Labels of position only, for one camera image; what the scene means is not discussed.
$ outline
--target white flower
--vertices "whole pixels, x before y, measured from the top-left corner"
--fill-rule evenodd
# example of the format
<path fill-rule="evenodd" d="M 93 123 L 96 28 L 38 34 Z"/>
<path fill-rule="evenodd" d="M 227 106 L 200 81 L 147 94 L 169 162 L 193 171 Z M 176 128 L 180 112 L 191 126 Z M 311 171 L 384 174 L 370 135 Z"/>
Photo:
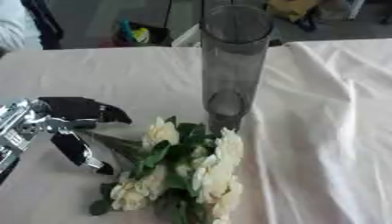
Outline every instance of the white flower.
<path fill-rule="evenodd" d="M 198 169 L 203 164 L 204 160 L 206 160 L 206 157 L 198 157 L 193 159 L 191 161 L 192 168 L 195 170 Z"/>
<path fill-rule="evenodd" d="M 187 178 L 192 168 L 187 163 L 180 163 L 176 165 L 176 173 L 183 178 Z"/>
<path fill-rule="evenodd" d="M 171 144 L 178 144 L 179 133 L 172 122 L 165 122 L 158 117 L 156 123 L 150 126 L 149 131 L 143 137 L 143 147 L 148 150 L 164 140 Z"/>
<path fill-rule="evenodd" d="M 143 178 L 143 184 L 149 189 L 150 200 L 156 200 L 166 189 L 165 178 L 167 175 L 166 166 L 159 164 L 155 167 L 155 170 Z"/>
<path fill-rule="evenodd" d="M 143 208 L 147 205 L 147 199 L 137 192 L 128 192 L 124 196 L 125 204 L 122 207 L 124 211 L 133 211 Z"/>
<path fill-rule="evenodd" d="M 232 130 L 223 129 L 221 133 L 222 138 L 216 140 L 215 153 L 199 163 L 192 178 L 192 188 L 199 191 L 197 202 L 200 204 L 215 204 L 219 201 L 230 189 L 235 167 L 242 159 L 241 138 Z"/>
<path fill-rule="evenodd" d="M 228 215 L 219 217 L 218 219 L 213 220 L 213 224 L 230 224 L 230 218 L 228 217 Z"/>
<path fill-rule="evenodd" d="M 198 191 L 202 182 L 206 176 L 206 173 L 212 169 L 214 165 L 218 163 L 218 158 L 215 155 L 211 155 L 204 159 L 203 163 L 201 163 L 200 167 L 196 170 L 192 178 L 192 188 L 194 191 Z"/>
<path fill-rule="evenodd" d="M 120 182 L 110 192 L 115 210 L 137 210 L 145 207 L 150 200 L 156 200 L 165 191 L 166 167 L 157 165 L 154 171 L 138 180 L 126 179 L 127 173 L 120 175 Z"/>
<path fill-rule="evenodd" d="M 242 193 L 242 184 L 237 181 L 236 176 L 233 176 L 228 185 L 227 192 L 225 192 L 213 206 L 213 217 L 221 217 L 229 215 L 240 201 Z"/>
<path fill-rule="evenodd" d="M 233 130 L 224 128 L 222 138 L 216 140 L 215 155 L 221 160 L 230 160 L 237 166 L 243 157 L 243 142 Z"/>

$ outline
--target chair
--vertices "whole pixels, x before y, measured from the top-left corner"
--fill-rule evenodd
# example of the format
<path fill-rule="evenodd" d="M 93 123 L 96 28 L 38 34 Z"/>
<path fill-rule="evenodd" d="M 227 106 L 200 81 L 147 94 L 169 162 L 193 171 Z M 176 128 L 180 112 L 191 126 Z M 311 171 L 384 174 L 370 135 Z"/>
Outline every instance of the chair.
<path fill-rule="evenodd" d="M 64 31 L 49 11 L 45 0 L 21 0 L 22 5 L 34 16 L 34 22 L 41 31 L 41 44 L 45 50 L 60 49 Z"/>

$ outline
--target yellow object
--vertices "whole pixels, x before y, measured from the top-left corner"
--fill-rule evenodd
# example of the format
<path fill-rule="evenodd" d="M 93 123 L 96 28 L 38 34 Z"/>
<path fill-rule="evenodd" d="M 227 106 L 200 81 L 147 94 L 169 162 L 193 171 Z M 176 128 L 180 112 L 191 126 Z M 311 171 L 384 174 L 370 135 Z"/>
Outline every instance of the yellow object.
<path fill-rule="evenodd" d="M 269 0 L 268 4 L 272 13 L 295 22 L 321 2 L 322 0 Z"/>
<path fill-rule="evenodd" d="M 133 31 L 134 38 L 139 43 L 148 43 L 150 40 L 150 32 L 147 28 L 140 28 Z"/>

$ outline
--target table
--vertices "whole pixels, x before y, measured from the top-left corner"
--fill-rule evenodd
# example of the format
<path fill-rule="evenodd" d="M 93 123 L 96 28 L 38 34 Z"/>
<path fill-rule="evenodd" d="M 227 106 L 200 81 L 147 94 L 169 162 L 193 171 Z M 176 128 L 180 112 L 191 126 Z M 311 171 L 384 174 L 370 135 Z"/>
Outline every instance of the table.
<path fill-rule="evenodd" d="M 392 220 L 391 47 L 392 39 L 382 39 L 269 49 L 241 128 L 247 158 L 256 163 L 241 165 L 246 192 L 233 223 Z M 132 133 L 117 133 L 128 137 L 155 116 L 205 121 L 200 73 L 198 48 L 14 52 L 0 60 L 0 94 L 110 102 L 136 121 Z M 36 141 L 0 188 L 0 221 L 156 223 L 150 210 L 89 217 L 102 180 Z"/>

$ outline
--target robotic hand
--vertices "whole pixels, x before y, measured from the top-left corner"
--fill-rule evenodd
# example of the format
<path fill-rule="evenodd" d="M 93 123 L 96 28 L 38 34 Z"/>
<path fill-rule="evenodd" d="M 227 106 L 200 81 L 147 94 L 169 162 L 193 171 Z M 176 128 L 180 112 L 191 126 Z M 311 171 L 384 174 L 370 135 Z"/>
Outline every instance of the robotic hand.
<path fill-rule="evenodd" d="M 111 165 L 94 158 L 88 145 L 74 133 L 109 122 L 132 121 L 119 108 L 82 97 L 23 99 L 0 107 L 0 179 L 43 131 L 53 134 L 52 142 L 74 164 L 112 175 Z"/>

